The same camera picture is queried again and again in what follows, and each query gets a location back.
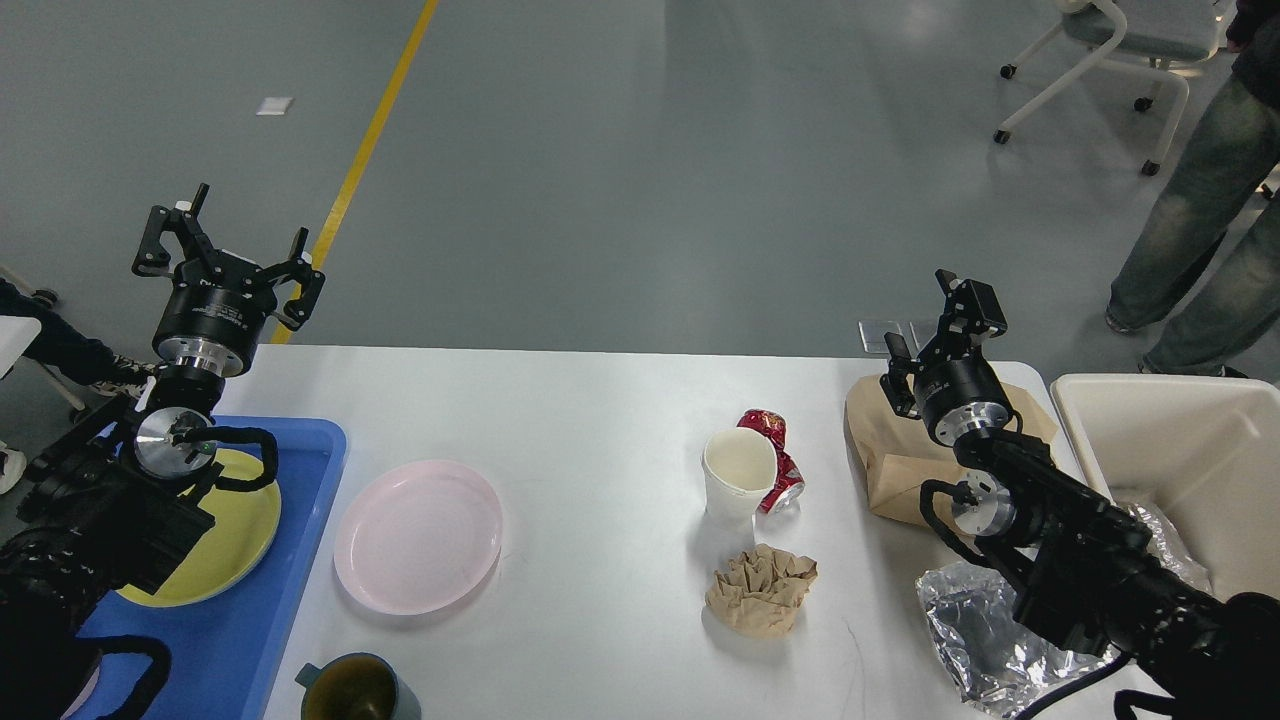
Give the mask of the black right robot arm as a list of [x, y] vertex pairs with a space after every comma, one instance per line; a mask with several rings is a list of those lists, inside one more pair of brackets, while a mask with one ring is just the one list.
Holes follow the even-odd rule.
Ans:
[[983, 282], [934, 274], [945, 296], [934, 337], [918, 355], [884, 336], [879, 386], [893, 413], [924, 424], [966, 475], [922, 482], [925, 524], [961, 559], [1015, 591], [1012, 619], [1064, 651], [1117, 657], [1050, 696], [1055, 703], [1135, 662], [1162, 694], [1119, 691], [1114, 715], [1274, 719], [1279, 710], [1277, 601], [1230, 600], [1183, 582], [1147, 547], [1151, 532], [1056, 468], [1050, 446], [1021, 430], [982, 345], [1009, 324]]

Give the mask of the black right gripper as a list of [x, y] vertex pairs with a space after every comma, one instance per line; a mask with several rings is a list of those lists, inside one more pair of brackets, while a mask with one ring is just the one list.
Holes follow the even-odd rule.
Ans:
[[1009, 323], [989, 284], [945, 269], [934, 278], [945, 297], [934, 350], [923, 354], [920, 366], [900, 333], [884, 333], [890, 360], [879, 387], [897, 416], [922, 418], [931, 439], [954, 447], [970, 432], [1004, 429], [1012, 420], [1009, 396], [980, 350], [1006, 334]]

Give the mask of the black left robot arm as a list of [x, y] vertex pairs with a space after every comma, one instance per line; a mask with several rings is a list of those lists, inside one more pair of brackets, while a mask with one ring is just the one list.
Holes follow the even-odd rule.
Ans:
[[28, 466], [24, 528], [1, 556], [3, 716], [59, 719], [106, 653], [141, 653], [148, 667], [113, 712], [142, 717], [166, 683], [170, 650], [145, 635], [83, 637], [102, 597], [152, 593], [215, 524], [201, 500], [276, 480], [278, 445], [257, 427], [214, 421], [227, 379], [246, 373], [266, 320], [297, 331], [324, 274], [297, 231], [270, 266], [216, 249], [198, 223], [209, 192], [187, 208], [150, 210], [132, 270], [172, 282], [154, 336], [161, 363], [141, 401], [114, 398], [77, 421]]

